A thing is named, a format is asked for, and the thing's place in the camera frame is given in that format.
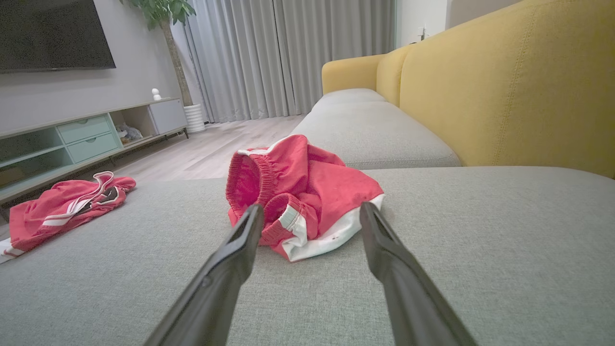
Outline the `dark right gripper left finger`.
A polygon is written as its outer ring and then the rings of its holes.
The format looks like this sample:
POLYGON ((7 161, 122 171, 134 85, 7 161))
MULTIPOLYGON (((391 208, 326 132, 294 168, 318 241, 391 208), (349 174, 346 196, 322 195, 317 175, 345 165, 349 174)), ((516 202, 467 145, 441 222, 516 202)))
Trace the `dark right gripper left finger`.
POLYGON ((252 273, 264 211, 254 204, 180 294, 147 346, 223 346, 241 286, 252 273))

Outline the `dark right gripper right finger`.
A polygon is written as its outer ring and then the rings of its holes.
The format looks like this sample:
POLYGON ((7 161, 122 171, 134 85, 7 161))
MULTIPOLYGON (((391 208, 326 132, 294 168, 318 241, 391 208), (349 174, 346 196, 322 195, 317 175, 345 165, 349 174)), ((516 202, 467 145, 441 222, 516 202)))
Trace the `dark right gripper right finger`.
POLYGON ((363 245, 398 346, 474 346, 471 333, 375 204, 360 207, 363 245))

